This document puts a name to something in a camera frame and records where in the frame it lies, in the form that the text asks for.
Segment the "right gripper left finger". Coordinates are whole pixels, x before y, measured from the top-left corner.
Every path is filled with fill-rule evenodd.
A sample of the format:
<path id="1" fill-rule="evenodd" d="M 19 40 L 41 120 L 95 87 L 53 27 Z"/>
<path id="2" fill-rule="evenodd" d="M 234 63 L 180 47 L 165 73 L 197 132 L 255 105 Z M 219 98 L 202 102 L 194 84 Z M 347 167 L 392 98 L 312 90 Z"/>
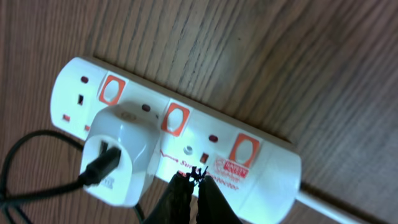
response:
<path id="1" fill-rule="evenodd" d="M 143 221 L 145 224 L 187 224 L 190 222 L 190 202 L 199 179 L 196 167 L 191 172 L 177 172 L 170 180 L 165 192 L 150 215 Z"/>

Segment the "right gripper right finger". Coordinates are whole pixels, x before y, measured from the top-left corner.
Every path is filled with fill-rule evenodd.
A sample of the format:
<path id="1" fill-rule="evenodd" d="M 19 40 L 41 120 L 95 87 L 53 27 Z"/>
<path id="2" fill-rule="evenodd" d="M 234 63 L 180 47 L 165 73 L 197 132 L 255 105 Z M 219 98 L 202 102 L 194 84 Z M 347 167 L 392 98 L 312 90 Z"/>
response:
<path id="1" fill-rule="evenodd" d="M 198 182 L 197 224 L 242 224 L 233 212 L 228 201 L 218 188 L 214 178 L 198 169 L 195 180 Z"/>

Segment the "white power strip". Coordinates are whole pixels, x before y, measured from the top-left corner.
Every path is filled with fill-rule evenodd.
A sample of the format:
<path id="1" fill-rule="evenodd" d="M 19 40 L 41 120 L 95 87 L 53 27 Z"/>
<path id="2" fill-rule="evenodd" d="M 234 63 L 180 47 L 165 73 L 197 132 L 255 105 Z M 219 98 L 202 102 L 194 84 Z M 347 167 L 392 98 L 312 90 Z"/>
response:
<path id="1" fill-rule="evenodd" d="M 233 212 L 253 223 L 279 223 L 291 209 L 302 161 L 287 142 L 106 62 L 70 60 L 55 80 L 50 115 L 54 126 L 85 142 L 96 114 L 123 103 L 155 114 L 154 179 L 206 170 Z"/>

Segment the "white charger plug adapter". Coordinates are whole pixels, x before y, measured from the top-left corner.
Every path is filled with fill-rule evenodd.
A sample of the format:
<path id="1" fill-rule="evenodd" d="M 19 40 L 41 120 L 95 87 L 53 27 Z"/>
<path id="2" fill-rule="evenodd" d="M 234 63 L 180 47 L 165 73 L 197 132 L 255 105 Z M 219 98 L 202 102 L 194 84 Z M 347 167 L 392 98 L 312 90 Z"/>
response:
<path id="1" fill-rule="evenodd" d="M 91 124 L 83 148 L 80 172 L 108 149 L 121 151 L 118 166 L 98 184 L 84 188 L 115 207 L 133 207 L 149 188 L 159 165 L 160 130 L 156 117 L 131 103 L 100 110 Z"/>

